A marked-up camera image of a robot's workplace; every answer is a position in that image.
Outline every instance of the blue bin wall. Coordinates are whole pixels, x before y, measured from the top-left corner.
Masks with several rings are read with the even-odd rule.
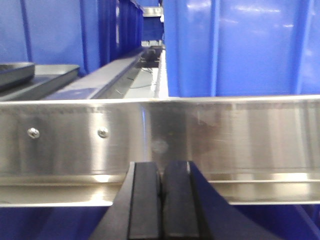
[[[157,7],[157,6],[159,6],[159,0],[136,0],[136,2],[143,7]]]
[[[85,75],[140,46],[142,10],[129,0],[3,1],[0,62],[77,64]]]
[[[320,0],[164,0],[170,96],[320,93]]]
[[[164,34],[164,24],[160,17],[145,17],[143,19],[143,41],[162,40]]]
[[[107,207],[0,208],[1,240],[87,240]]]

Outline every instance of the stainless steel rail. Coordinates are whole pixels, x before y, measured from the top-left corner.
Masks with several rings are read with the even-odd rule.
[[[0,205],[109,205],[176,160],[231,204],[320,203],[319,123],[320,95],[1,102]]]

